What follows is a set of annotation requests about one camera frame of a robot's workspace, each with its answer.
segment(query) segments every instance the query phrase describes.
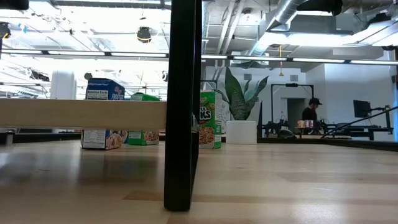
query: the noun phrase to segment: doorway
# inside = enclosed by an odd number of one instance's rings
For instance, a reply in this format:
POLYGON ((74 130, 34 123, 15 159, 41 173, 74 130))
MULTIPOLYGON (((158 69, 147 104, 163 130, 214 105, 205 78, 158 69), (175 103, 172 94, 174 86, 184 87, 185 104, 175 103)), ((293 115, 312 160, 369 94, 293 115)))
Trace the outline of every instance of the doorway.
POLYGON ((287 121, 289 123, 289 130, 293 133, 298 131, 295 129, 297 121, 302 119, 302 112, 305 108, 304 98, 288 98, 287 99, 287 121))

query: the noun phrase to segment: green cereal box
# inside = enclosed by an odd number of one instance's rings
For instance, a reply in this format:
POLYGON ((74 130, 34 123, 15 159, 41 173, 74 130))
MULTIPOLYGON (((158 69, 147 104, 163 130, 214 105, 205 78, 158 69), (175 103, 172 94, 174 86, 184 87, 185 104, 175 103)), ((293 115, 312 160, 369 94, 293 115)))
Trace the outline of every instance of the green cereal box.
MULTIPOLYGON (((156 96, 151 96, 143 93, 136 93, 130 97, 131 101, 160 101, 156 96)), ((159 132, 158 131, 129 131, 129 137, 127 143, 130 145, 153 145, 159 144, 159 132)))
POLYGON ((221 94, 210 90, 200 93, 199 148, 221 147, 221 94))

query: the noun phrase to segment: blue cereal box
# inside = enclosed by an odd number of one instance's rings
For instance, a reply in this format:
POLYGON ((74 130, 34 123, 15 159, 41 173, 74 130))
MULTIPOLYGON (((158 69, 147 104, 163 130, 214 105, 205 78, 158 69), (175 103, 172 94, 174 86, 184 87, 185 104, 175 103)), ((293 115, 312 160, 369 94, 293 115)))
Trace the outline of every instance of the blue cereal box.
MULTIPOLYGON (((124 100, 124 87, 107 78, 91 78, 88 80, 86 100, 124 100)), ((126 141, 127 136, 127 131, 123 130, 86 129, 81 146, 83 149, 116 149, 126 141)))

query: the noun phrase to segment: black cap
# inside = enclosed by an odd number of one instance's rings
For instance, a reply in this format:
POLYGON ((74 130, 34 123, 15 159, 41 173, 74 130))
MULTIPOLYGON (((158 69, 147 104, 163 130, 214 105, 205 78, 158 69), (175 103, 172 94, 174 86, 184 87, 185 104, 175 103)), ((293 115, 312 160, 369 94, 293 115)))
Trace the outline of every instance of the black cap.
POLYGON ((312 98, 312 99, 310 100, 309 105, 311 105, 311 104, 322 105, 321 102, 319 102, 319 99, 318 99, 318 98, 312 98))

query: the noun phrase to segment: wooden board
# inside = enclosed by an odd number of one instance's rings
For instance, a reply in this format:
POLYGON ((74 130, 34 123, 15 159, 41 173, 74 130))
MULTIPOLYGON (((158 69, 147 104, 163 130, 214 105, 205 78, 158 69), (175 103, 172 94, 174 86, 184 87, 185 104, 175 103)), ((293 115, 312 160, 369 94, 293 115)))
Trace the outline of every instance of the wooden board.
POLYGON ((0 99, 0 127, 165 129, 166 102, 0 99))

